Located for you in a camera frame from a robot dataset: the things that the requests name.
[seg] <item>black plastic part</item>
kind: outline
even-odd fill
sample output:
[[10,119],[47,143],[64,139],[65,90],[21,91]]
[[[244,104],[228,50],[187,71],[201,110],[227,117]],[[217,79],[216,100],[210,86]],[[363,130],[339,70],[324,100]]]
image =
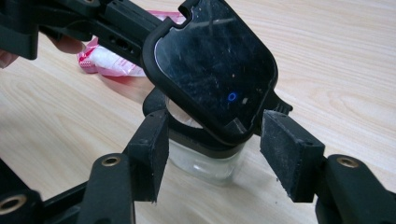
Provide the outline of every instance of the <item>black plastic part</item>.
[[254,134],[257,134],[258,136],[262,136],[262,115],[264,110],[274,110],[276,112],[288,115],[289,112],[293,110],[293,106],[280,99],[274,90],[269,91],[268,95],[265,97],[263,109],[260,113],[261,115],[259,116],[259,122],[256,125],[256,130],[254,131]]
[[0,196],[1,224],[41,224],[43,203],[30,189],[12,191]]
[[86,187],[87,182],[44,201],[43,217],[46,224],[76,223]]
[[325,176],[343,223],[396,223],[396,202],[392,194],[363,162],[331,155]]
[[[158,88],[154,88],[143,103],[144,115],[165,110],[167,100]],[[169,115],[169,137],[185,147],[214,159],[230,158],[243,148],[243,144],[237,146],[224,145],[205,129],[185,125],[171,114]]]
[[122,153],[133,166],[134,201],[156,202],[169,157],[167,111],[148,114]]
[[0,49],[27,59],[37,57],[38,26],[29,17],[33,1],[2,0]]
[[147,38],[142,65],[163,93],[224,145],[253,135],[276,62],[223,1],[190,0],[187,21],[165,20]]
[[390,195],[393,197],[393,200],[396,202],[396,193],[393,193],[393,192],[389,192],[390,193]]
[[321,199],[317,200],[315,213],[317,214],[318,224],[343,223],[338,209],[323,203]]
[[130,176],[130,163],[124,154],[108,154],[96,160],[77,224],[134,223]]
[[324,148],[289,116],[264,111],[261,153],[295,203],[312,203]]
[[0,159],[0,196],[19,189],[29,187]]
[[0,3],[0,49],[26,59],[37,56],[38,31],[99,44],[140,64],[146,36],[161,21],[131,1],[4,0]]

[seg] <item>mounting screw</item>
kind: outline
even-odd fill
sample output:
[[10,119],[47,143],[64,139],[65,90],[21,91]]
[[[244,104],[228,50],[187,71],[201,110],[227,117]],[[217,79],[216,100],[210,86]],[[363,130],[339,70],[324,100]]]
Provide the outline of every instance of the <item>mounting screw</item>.
[[349,167],[349,168],[357,168],[359,164],[347,157],[339,157],[337,158],[338,163],[340,163],[343,166]]

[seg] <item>light wood surface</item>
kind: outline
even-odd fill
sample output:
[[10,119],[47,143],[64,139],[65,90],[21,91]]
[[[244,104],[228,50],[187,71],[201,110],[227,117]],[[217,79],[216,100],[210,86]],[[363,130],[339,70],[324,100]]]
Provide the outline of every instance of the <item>light wood surface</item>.
[[[182,3],[134,2],[167,11]],[[326,145],[326,156],[356,157],[396,191],[396,2],[228,3],[274,53],[276,92],[294,106],[290,116]],[[86,181],[98,157],[123,150],[152,85],[85,75],[75,55],[44,36],[38,54],[0,71],[0,157],[48,199]],[[316,223],[315,206],[290,201],[259,145],[258,137],[247,142],[225,187],[168,162],[158,203],[136,203],[138,223]]]

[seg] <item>snack wrapper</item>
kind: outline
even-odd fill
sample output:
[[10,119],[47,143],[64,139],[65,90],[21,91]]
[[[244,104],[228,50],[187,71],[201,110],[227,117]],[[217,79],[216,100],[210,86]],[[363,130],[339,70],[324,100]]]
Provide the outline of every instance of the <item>snack wrapper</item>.
[[[179,12],[149,11],[160,20],[166,17],[181,24],[185,18]],[[78,55],[78,64],[87,74],[99,73],[110,77],[145,77],[143,69],[131,63],[116,53],[98,45],[98,38],[95,37],[87,47]]]

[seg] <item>screw hole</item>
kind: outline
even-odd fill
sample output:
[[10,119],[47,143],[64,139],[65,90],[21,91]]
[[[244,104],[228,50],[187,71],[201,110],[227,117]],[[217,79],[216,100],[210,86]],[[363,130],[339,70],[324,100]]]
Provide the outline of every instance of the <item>screw hole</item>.
[[108,157],[108,158],[102,160],[102,165],[113,166],[113,165],[117,165],[118,163],[120,163],[120,161],[121,161],[120,157]]
[[15,195],[4,199],[0,202],[0,215],[9,214],[22,207],[27,201],[23,194]]
[[349,168],[357,168],[359,166],[359,164],[347,157],[340,157],[337,158],[338,163],[340,163],[343,166],[349,167]]

